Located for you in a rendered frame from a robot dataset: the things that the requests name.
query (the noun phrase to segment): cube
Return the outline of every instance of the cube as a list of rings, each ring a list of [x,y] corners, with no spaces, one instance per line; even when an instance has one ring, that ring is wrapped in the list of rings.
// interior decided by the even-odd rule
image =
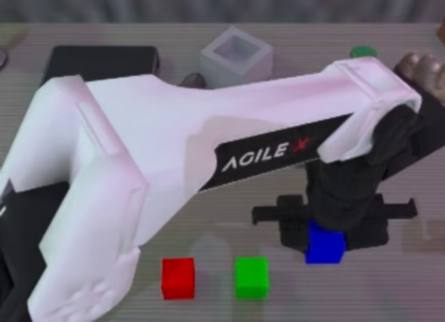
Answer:
[[[345,251],[346,240],[343,233],[325,230],[314,221],[309,222],[306,264],[339,264]]]
[[[161,291],[164,300],[195,298],[195,262],[193,258],[162,260]]]
[[[440,25],[439,31],[437,32],[437,36],[439,37],[442,44],[445,45],[445,19],[442,20],[442,24]]]
[[[237,257],[235,288],[237,299],[265,299],[269,291],[268,260],[265,257]]]
[[[272,46],[231,26],[201,51],[200,71],[210,88],[224,88],[269,79]]]

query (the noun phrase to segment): gray open box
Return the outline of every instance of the gray open box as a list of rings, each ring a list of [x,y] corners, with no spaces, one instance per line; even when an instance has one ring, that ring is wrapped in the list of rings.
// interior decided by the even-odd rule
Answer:
[[[211,88],[224,88],[270,78],[274,49],[231,26],[201,51],[200,72]]]

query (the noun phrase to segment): agilex logo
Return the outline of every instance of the agilex logo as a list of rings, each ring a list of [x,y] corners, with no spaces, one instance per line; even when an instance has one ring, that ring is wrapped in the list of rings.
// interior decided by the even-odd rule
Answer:
[[[201,191],[318,158],[317,149],[348,116],[219,145],[217,168]]]
[[[250,166],[253,163],[270,161],[273,159],[278,159],[286,155],[286,153],[297,153],[306,149],[308,145],[309,137],[299,138],[295,144],[291,143],[280,143],[275,147],[265,147],[260,148],[256,151],[250,151],[243,154],[239,159],[236,156],[232,156],[229,162],[222,168],[222,172],[228,170],[236,170],[237,168],[242,168]]]

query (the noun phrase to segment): wooden table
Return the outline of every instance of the wooden table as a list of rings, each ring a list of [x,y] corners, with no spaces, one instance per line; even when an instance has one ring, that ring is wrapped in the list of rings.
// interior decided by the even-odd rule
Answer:
[[[239,24],[276,48],[275,77],[317,72],[347,58],[355,45],[377,49],[388,66],[409,51],[433,53],[445,62],[438,24]],[[54,45],[155,45],[161,77],[178,83],[198,69],[201,48],[227,28],[212,25],[35,25],[10,50],[0,72],[0,155],[4,159]],[[11,31],[0,26],[0,37]],[[414,196],[420,216],[390,224],[383,248],[348,253],[339,266],[306,266],[303,256],[279,244],[277,225],[250,224],[255,205],[279,194],[302,193],[302,170],[289,168],[193,198],[143,247],[131,293],[101,321],[153,322],[433,322],[445,316],[445,150],[385,182],[388,202]],[[240,255],[269,258],[268,300],[239,302],[233,263]],[[162,257],[192,256],[197,297],[161,300]]]

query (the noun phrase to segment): robotic arm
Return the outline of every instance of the robotic arm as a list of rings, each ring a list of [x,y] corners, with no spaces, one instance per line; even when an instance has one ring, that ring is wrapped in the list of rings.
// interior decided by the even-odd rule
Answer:
[[[152,75],[46,82],[0,172],[0,244],[15,283],[0,321],[21,321],[21,300],[34,322],[98,319],[130,289],[139,247],[196,193],[318,159],[363,158],[400,107],[419,113],[422,96],[374,58],[218,90]],[[51,204],[27,238],[37,267],[16,255],[25,240],[8,231],[20,194],[34,217],[38,203]]]

